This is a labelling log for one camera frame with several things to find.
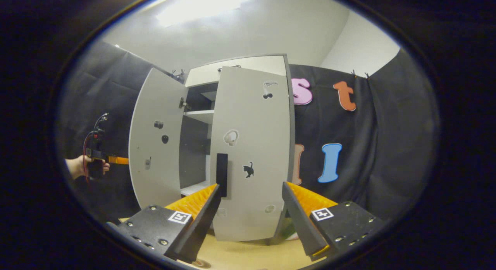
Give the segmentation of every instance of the black fabric backdrop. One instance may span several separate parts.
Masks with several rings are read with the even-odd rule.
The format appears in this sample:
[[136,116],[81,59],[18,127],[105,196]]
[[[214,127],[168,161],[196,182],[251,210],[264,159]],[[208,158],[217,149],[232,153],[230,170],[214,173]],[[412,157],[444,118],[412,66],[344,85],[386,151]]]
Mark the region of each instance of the black fabric backdrop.
[[[134,105],[152,67],[110,44],[94,44],[76,65],[63,94],[57,125],[60,153],[66,158],[82,154],[86,134],[95,120],[108,112],[102,148],[127,157]],[[290,71],[292,78],[310,82],[313,95],[309,104],[294,106],[295,141],[305,147],[300,160],[301,186],[336,202],[352,200],[383,219],[402,211],[422,190],[425,155],[433,138],[423,133],[428,131],[425,127],[416,127],[428,124],[421,120],[426,110],[414,107],[424,102],[413,101],[419,97],[427,100],[421,87],[427,79],[411,65],[408,55],[400,51],[369,81],[306,65],[290,65]],[[338,91],[333,88],[340,81],[354,90],[350,98],[356,110],[352,112],[340,106]],[[405,116],[399,116],[399,108],[406,108]],[[321,148],[327,143],[343,147],[336,169],[338,179],[319,183],[325,157]],[[104,179],[91,180],[89,186],[81,177],[69,183],[99,221],[130,217],[140,209],[127,165],[113,164]]]

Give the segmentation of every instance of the white cabinet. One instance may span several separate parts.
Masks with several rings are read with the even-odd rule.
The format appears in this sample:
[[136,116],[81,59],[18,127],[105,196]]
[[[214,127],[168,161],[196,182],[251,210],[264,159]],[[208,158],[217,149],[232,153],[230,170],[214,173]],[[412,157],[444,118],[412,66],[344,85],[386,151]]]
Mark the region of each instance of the white cabinet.
[[[181,98],[193,108],[179,108]],[[189,129],[181,129],[181,122],[191,126],[191,118],[205,129],[205,137],[179,144],[179,136]],[[163,128],[154,127],[156,120]],[[162,136],[168,136],[166,143]],[[179,150],[189,143],[209,146],[202,161],[197,153],[193,159]],[[217,240],[272,238],[283,217],[282,184],[293,176],[294,144],[293,91],[285,55],[196,67],[185,85],[152,69],[131,121],[134,192],[141,207],[168,205],[181,194],[216,183],[217,154],[227,154],[227,196],[213,221]],[[198,164],[180,170],[184,159]],[[192,167],[204,170],[205,177],[181,187]]]

